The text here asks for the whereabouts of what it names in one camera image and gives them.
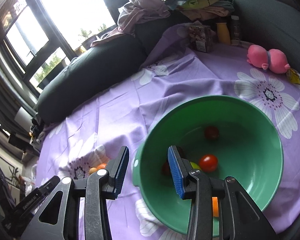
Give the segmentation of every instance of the small orange ball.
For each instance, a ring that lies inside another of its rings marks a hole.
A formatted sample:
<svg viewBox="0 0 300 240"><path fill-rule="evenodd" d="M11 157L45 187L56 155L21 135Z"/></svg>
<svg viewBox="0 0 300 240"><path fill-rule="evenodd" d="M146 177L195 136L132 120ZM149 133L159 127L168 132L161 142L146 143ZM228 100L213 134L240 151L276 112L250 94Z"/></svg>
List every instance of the small orange ball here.
<svg viewBox="0 0 300 240"><path fill-rule="evenodd" d="M96 172L97 171L97 168L91 168L89 170L89 175L91 175L92 173Z"/></svg>
<svg viewBox="0 0 300 240"><path fill-rule="evenodd" d="M96 168L97 168L97 171L98 171L98 170L101 170L101 169L105 169L106 166L107 166L106 163L101 163L100 165L98 165L98 166L96 167Z"/></svg>

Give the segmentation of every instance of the yellow tag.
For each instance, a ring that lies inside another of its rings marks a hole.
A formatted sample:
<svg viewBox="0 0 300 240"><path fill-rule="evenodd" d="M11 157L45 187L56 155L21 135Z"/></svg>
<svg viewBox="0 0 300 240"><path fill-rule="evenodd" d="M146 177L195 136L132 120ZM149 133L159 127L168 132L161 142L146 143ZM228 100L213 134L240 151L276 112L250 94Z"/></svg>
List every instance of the yellow tag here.
<svg viewBox="0 0 300 240"><path fill-rule="evenodd" d="M287 78L290 83L292 84L299 84L300 85L300 77L294 69L290 68L287 71Z"/></svg>

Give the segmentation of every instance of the dark pillow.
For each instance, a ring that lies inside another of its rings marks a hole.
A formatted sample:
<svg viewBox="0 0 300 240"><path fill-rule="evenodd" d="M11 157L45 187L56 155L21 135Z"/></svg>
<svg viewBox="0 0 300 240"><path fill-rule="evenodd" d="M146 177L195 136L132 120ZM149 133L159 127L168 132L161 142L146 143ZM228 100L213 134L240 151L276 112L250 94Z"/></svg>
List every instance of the dark pillow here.
<svg viewBox="0 0 300 240"><path fill-rule="evenodd" d="M45 87L38 113L45 123L61 122L86 100L137 72L146 57L130 35L89 49Z"/></svg>
<svg viewBox="0 0 300 240"><path fill-rule="evenodd" d="M277 0L234 0L244 40L279 49L300 72L300 12Z"/></svg>
<svg viewBox="0 0 300 240"><path fill-rule="evenodd" d="M161 39L162 34L171 26L191 22L188 17L179 11L171 11L167 18L156 19L150 22L136 24L135 34L141 41L146 53L149 55L154 46Z"/></svg>

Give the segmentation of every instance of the yellow bottle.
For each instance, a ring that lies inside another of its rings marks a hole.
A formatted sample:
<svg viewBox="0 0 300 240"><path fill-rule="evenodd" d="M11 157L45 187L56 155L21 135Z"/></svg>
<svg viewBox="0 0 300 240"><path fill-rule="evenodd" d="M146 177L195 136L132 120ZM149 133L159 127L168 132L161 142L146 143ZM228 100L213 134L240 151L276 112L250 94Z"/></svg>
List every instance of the yellow bottle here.
<svg viewBox="0 0 300 240"><path fill-rule="evenodd" d="M217 23L217 34L220 43L231 45L230 33L226 23Z"/></svg>

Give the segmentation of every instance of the black cushion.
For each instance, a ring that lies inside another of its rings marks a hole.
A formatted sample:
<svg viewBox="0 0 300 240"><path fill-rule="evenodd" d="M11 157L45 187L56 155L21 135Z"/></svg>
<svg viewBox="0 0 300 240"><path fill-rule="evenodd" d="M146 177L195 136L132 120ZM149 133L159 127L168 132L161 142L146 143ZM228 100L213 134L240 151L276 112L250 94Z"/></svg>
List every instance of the black cushion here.
<svg viewBox="0 0 300 240"><path fill-rule="evenodd" d="M61 122L86 100L137 72L146 57L131 35L89 49L45 87L38 113L45 123Z"/></svg>
<svg viewBox="0 0 300 240"><path fill-rule="evenodd" d="M141 41L146 53L149 55L154 46L161 39L162 34L170 27L191 22L188 17L179 11L171 11L171 15L167 18L156 19L150 22L136 24L135 34Z"/></svg>

